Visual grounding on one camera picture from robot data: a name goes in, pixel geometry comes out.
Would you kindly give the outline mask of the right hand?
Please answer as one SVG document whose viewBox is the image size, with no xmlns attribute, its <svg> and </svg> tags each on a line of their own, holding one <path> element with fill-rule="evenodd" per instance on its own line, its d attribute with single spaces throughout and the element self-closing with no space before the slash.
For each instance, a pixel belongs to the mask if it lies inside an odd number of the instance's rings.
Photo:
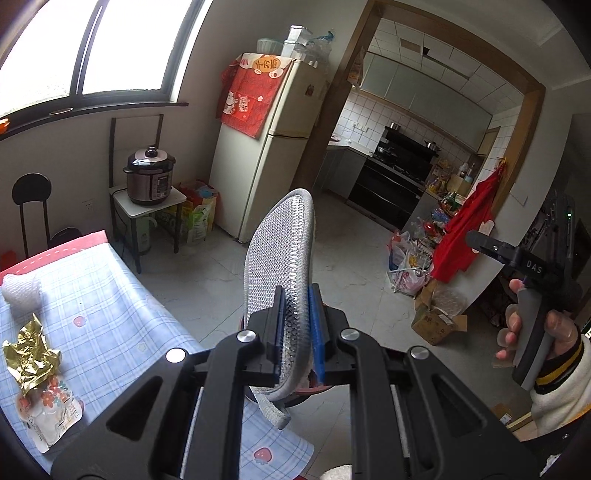
<svg viewBox="0 0 591 480">
<path fill-rule="evenodd" d="M 515 356 L 522 329 L 522 319 L 517 304 L 507 307 L 506 324 L 507 327 L 502 329 L 497 337 L 500 350 L 496 353 L 496 358 L 503 362 L 508 362 Z M 567 353 L 580 338 L 580 331 L 573 320 L 568 315 L 556 310 L 548 312 L 545 331 L 553 338 L 551 349 L 546 357 L 547 361 Z"/>
</svg>

